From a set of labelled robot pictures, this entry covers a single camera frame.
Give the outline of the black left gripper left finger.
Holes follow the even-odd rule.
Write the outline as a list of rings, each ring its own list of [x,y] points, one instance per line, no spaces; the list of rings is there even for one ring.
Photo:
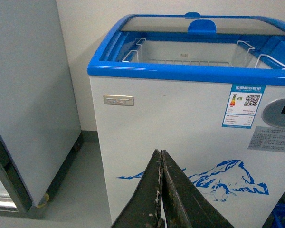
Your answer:
[[[162,154],[155,150],[132,197],[113,228],[161,228]]]

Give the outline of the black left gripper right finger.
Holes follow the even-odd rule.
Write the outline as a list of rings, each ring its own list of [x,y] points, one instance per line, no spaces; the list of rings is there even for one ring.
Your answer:
[[[162,199],[168,228],[232,228],[193,185],[167,151],[161,151]]]

